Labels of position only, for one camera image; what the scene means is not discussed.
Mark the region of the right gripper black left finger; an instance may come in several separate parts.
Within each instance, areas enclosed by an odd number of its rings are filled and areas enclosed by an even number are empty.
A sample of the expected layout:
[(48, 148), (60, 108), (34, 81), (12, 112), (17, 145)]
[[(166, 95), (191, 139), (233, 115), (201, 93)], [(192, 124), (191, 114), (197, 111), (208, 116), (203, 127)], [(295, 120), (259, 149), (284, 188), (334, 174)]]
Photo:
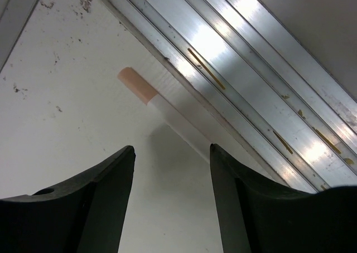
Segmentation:
[(136, 154), (130, 145), (32, 195), (1, 200), (2, 252), (117, 252)]

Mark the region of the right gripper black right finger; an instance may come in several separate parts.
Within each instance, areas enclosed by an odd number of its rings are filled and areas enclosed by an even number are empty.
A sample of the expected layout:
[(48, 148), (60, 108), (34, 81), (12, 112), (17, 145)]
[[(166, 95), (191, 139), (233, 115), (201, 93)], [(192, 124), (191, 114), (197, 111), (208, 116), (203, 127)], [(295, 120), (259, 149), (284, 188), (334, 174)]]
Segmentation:
[(292, 189), (217, 144), (210, 169), (224, 252), (356, 251), (356, 187)]

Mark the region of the white pen brown tip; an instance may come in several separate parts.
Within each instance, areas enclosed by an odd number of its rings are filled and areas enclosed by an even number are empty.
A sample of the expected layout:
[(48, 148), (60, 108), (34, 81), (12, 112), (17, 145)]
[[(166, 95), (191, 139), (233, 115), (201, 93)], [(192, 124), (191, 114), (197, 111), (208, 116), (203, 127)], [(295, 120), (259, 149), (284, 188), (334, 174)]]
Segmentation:
[(118, 79), (147, 107), (157, 111), (166, 124), (178, 134), (204, 161), (210, 162), (211, 142), (173, 105), (131, 67), (125, 67)]

